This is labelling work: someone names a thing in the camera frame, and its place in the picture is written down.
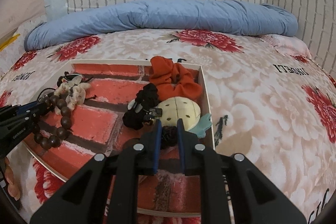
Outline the person hand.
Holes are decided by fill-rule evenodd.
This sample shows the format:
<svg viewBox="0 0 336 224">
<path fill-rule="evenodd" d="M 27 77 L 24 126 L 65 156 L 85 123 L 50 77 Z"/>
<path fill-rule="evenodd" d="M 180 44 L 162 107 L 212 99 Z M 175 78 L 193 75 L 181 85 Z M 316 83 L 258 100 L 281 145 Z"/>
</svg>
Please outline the person hand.
<svg viewBox="0 0 336 224">
<path fill-rule="evenodd" d="M 16 201 L 18 201 L 21 197 L 21 192 L 19 190 L 18 184 L 15 182 L 14 173 L 9 164 L 9 159 L 5 157 L 5 178 L 9 183 L 7 190 L 9 192 L 9 195 Z"/>
</svg>

